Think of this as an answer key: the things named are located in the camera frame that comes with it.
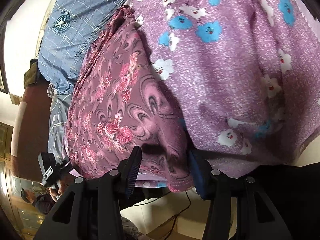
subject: brown sofa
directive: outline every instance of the brown sofa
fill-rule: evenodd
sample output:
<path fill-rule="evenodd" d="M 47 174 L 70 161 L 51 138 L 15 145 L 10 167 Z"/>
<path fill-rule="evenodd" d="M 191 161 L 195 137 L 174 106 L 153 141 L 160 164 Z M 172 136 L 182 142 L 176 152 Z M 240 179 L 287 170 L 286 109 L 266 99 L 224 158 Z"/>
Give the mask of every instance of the brown sofa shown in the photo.
<path fill-rule="evenodd" d="M 51 98 L 47 95 L 47 81 L 29 85 L 19 105 L 13 127 L 11 160 L 13 175 L 41 182 L 42 174 L 38 163 L 40 152 L 47 152 Z M 73 180 L 69 175 L 67 182 Z"/>

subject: black cable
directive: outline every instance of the black cable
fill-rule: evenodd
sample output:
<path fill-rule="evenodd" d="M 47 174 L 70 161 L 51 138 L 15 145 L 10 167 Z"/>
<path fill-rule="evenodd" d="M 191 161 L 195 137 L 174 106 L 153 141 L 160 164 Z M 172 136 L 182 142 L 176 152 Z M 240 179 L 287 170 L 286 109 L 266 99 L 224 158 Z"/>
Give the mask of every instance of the black cable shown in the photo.
<path fill-rule="evenodd" d="M 156 199 L 154 199 L 154 200 L 152 200 L 152 201 L 149 201 L 149 202 L 147 202 L 147 203 L 143 203 L 143 204 L 139 204 L 139 205 L 133 205 L 133 207 L 143 206 L 143 205 L 146 205 L 146 204 L 152 203 L 152 202 L 154 202 L 154 201 L 156 201 L 156 200 L 158 200 L 158 199 L 160 199 L 160 198 L 162 198 L 162 197 L 164 197 L 164 196 L 168 195 L 169 193 L 171 193 L 171 191 L 167 192 L 167 193 L 166 193 L 166 194 L 164 194 L 163 196 L 161 196 L 161 197 L 159 197 L 159 198 L 156 198 Z"/>
<path fill-rule="evenodd" d="M 175 223 L 176 223 L 176 220 L 177 220 L 178 216 L 179 216 L 182 212 L 186 211 L 186 210 L 191 206 L 191 200 L 190 200 L 187 192 L 186 192 L 186 194 L 187 194 L 187 198 L 188 198 L 188 200 L 189 200 L 189 205 L 188 205 L 184 210 L 180 211 L 178 214 L 175 215 L 172 228 L 171 228 L 169 234 L 165 237 L 164 240 L 167 240 L 168 237 L 171 235 L 171 233 L 172 233 L 172 231 L 173 231 L 173 229 L 174 229 L 174 225 L 175 225 Z"/>

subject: purple floral fabric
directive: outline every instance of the purple floral fabric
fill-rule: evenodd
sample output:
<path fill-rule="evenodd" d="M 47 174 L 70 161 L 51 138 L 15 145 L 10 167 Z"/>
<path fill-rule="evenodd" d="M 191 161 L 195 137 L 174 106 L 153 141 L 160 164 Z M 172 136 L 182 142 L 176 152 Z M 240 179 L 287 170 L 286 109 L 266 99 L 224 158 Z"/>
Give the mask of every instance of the purple floral fabric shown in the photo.
<path fill-rule="evenodd" d="M 295 0 L 132 0 L 165 96 L 232 177 L 291 163 L 320 127 L 320 46 Z"/>
<path fill-rule="evenodd" d="M 75 169 L 89 179 L 115 169 L 139 145 L 140 173 L 166 181 L 136 185 L 183 191 L 193 183 L 181 116 L 151 72 L 127 7 L 116 11 L 85 57 L 68 113 L 65 150 Z"/>

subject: metal screw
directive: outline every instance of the metal screw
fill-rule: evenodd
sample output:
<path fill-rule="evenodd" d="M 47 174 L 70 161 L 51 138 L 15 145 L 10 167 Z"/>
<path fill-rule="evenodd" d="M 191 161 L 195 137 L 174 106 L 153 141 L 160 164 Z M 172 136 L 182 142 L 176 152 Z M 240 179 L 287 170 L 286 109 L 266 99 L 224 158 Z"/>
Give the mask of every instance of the metal screw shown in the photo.
<path fill-rule="evenodd" d="M 109 174 L 110 174 L 111 176 L 116 176 L 116 175 L 119 174 L 119 171 L 118 171 L 118 170 L 111 170 L 111 171 L 109 172 Z"/>
<path fill-rule="evenodd" d="M 220 175 L 220 173 L 221 172 L 219 170 L 217 170 L 217 169 L 214 169 L 214 170 L 211 171 L 211 174 L 214 175 L 214 176 L 218 176 L 218 175 Z"/>
<path fill-rule="evenodd" d="M 254 178 L 253 177 L 247 177 L 247 182 L 249 183 L 254 183 Z"/>
<path fill-rule="evenodd" d="M 80 184 L 82 181 L 83 181 L 83 178 L 82 178 L 82 177 L 77 177 L 77 178 L 75 178 L 75 183 L 76 183 L 76 184 Z"/>

